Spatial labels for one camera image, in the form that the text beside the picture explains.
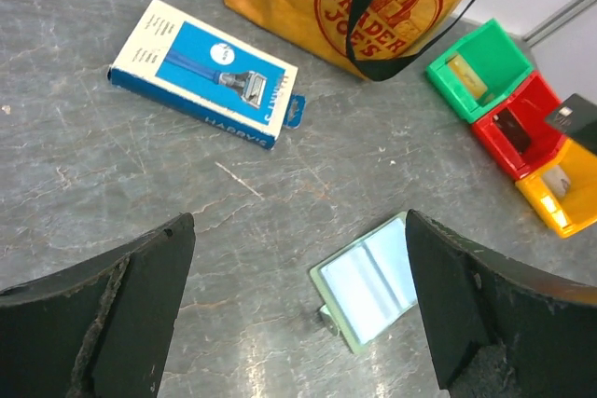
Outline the green card holder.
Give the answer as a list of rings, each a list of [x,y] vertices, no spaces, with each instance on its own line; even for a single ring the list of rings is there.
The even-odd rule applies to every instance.
[[[324,301],[320,317],[354,354],[417,305],[406,218],[392,216],[309,270]]]

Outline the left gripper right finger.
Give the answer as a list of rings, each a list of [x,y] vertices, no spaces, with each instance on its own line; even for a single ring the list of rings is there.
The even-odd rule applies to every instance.
[[[596,289],[415,210],[406,242],[437,384],[452,397],[593,397]]]

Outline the black credit card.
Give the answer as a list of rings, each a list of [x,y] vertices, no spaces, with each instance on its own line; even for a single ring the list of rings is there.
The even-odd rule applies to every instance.
[[[573,93],[544,121],[593,155],[597,155],[597,107],[583,96]]]

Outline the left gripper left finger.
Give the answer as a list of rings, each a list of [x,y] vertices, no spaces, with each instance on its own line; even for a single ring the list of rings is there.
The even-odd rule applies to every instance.
[[[195,248],[194,218],[1,293],[4,397],[155,397]]]

